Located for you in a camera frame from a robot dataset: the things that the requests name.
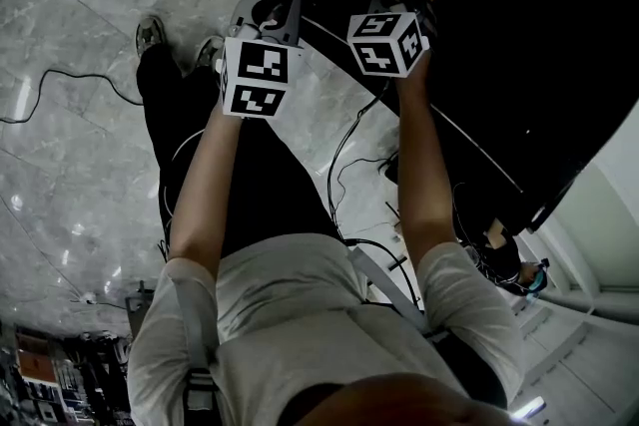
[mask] hand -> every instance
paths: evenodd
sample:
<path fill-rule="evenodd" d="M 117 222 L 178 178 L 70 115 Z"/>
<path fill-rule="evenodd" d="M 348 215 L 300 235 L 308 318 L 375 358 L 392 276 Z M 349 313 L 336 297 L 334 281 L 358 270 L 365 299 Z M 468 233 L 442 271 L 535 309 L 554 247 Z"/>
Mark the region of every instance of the hand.
<path fill-rule="evenodd" d="M 427 50 L 419 58 L 415 66 L 412 68 L 410 75 L 405 79 L 395 79 L 397 85 L 397 93 L 400 97 L 419 94 L 424 95 L 426 90 L 426 75 L 428 74 L 428 65 L 430 64 L 430 50 Z"/>
<path fill-rule="evenodd" d="M 211 111 L 211 117 L 218 118 L 218 123 L 224 127 L 239 128 L 242 125 L 244 118 L 242 116 L 231 116 L 224 114 L 222 95 L 218 98 L 218 103 L 213 107 Z"/>

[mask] black table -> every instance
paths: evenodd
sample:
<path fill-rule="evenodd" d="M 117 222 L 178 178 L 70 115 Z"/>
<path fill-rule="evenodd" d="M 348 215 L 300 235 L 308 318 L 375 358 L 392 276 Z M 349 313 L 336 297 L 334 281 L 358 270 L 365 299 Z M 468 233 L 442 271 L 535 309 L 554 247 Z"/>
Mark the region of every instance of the black table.
<path fill-rule="evenodd" d="M 345 38 L 368 2 L 303 0 L 303 14 Z M 543 222 L 639 97 L 638 6 L 435 1 L 430 96 L 451 182 L 483 189 L 482 207 L 512 233 Z M 321 29 L 303 22 L 301 35 L 373 94 L 383 87 Z M 394 91 L 382 101 L 398 113 Z"/>

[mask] white cube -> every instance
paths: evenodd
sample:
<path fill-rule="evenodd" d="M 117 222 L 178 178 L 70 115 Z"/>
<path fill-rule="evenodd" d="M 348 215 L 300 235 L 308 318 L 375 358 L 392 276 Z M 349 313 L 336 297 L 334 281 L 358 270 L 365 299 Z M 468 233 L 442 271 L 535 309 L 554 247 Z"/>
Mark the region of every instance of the white cube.
<path fill-rule="evenodd" d="M 223 112 L 277 118 L 296 83 L 303 52 L 262 40 L 227 38 L 220 70 Z"/>
<path fill-rule="evenodd" d="M 353 15 L 347 39 L 365 75 L 407 77 L 428 49 L 414 13 Z"/>

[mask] black pants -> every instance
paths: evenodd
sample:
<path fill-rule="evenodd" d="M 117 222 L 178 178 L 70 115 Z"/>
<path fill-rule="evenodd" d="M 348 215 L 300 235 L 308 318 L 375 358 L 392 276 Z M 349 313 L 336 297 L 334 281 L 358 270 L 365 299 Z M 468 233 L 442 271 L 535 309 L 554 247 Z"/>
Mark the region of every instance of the black pants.
<path fill-rule="evenodd" d="M 137 78 L 160 165 L 160 216 L 170 243 L 172 213 L 219 89 L 209 67 L 196 68 L 183 78 L 165 45 L 144 53 Z M 304 166 L 269 123 L 246 120 L 233 170 L 222 257 L 263 239 L 297 232 L 339 239 Z"/>

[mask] shoe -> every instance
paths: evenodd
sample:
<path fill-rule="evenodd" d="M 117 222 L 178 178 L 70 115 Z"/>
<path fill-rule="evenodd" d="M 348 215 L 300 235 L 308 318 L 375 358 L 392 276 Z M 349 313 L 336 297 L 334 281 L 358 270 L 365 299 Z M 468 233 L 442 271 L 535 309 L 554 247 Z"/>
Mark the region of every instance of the shoe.
<path fill-rule="evenodd" d="M 200 66 L 211 66 L 213 56 L 224 46 L 224 38 L 221 36 L 211 36 L 204 40 L 200 46 L 200 52 L 196 58 L 196 68 Z"/>
<path fill-rule="evenodd" d="M 155 16 L 144 18 L 136 31 L 136 50 L 138 57 L 142 57 L 147 50 L 154 45 L 166 44 L 167 37 L 164 33 L 162 20 Z"/>

